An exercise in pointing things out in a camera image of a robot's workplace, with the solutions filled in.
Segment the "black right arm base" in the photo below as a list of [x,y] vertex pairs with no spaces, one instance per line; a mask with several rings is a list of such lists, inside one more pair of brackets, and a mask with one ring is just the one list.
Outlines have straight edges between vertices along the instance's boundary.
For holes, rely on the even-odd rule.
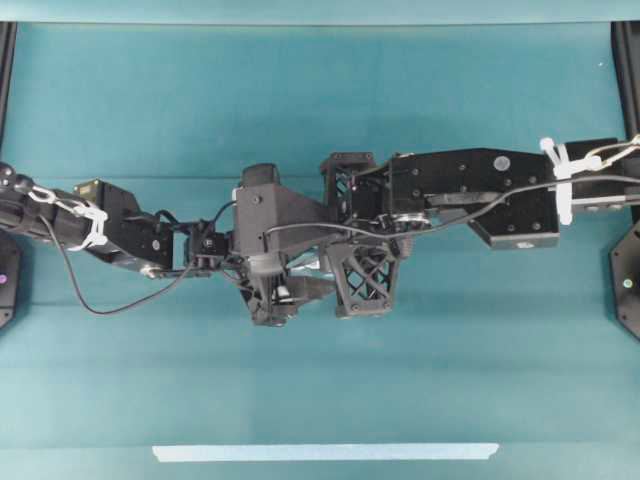
[[639,222],[612,248],[609,254],[616,318],[639,339]]

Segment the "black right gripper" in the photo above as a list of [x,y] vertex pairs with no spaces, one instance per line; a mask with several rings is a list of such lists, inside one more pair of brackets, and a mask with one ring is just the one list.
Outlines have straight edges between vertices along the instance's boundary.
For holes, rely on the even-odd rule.
[[394,305],[400,251],[430,230],[430,156],[334,152],[322,163],[327,216],[319,232],[336,284],[336,316],[382,315]]

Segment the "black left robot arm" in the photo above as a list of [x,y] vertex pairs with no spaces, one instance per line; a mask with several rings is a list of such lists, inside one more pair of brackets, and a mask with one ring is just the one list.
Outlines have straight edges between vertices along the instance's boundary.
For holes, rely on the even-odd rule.
[[73,192],[49,189],[11,165],[1,166],[1,229],[51,243],[62,253],[83,251],[147,278],[222,273],[241,294],[256,325],[282,326],[311,301],[335,292],[333,281],[313,276],[250,274],[246,259],[231,252],[232,235],[217,221],[180,222],[166,210],[143,211],[135,196],[96,179]]

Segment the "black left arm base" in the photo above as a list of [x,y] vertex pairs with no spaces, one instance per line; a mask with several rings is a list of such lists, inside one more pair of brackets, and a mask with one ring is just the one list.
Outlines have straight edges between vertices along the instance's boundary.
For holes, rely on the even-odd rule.
[[13,319],[17,309],[17,295],[21,275],[22,250],[15,239],[1,231],[1,327]]

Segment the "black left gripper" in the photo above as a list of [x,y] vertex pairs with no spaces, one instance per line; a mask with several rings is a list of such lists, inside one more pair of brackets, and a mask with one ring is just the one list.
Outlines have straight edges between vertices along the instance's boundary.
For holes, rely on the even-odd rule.
[[333,294],[335,282],[313,276],[290,276],[286,264],[300,254],[300,242],[273,236],[275,250],[242,253],[233,249],[233,233],[217,232],[210,221],[174,222],[187,235],[184,262],[193,276],[222,273],[239,289],[254,324],[277,327],[298,313],[300,303]]

